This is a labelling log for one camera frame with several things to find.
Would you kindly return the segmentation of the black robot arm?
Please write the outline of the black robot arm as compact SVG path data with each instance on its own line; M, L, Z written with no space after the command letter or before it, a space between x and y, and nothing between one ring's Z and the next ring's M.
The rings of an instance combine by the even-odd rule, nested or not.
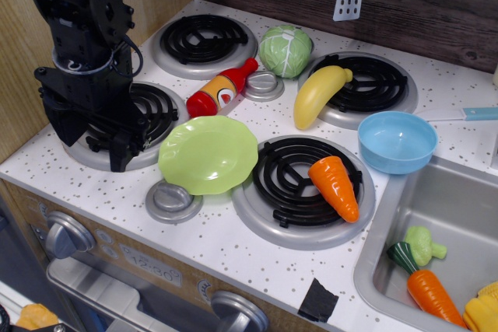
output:
M49 25L53 68L39 67L44 110L60 140L74 145L93 126L108 135L110 170L123 172L148 142L134 104L133 8L123 0L33 0Z

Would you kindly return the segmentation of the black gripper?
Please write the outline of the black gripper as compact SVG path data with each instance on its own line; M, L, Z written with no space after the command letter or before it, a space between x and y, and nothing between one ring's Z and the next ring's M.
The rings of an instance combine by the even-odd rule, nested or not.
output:
M123 173L138 149L144 149L148 124L131 98L130 62L119 62L93 74L39 67L34 76L41 84L47 118L67 146L74 145L91 124L108 129L113 137L110 171L116 173Z

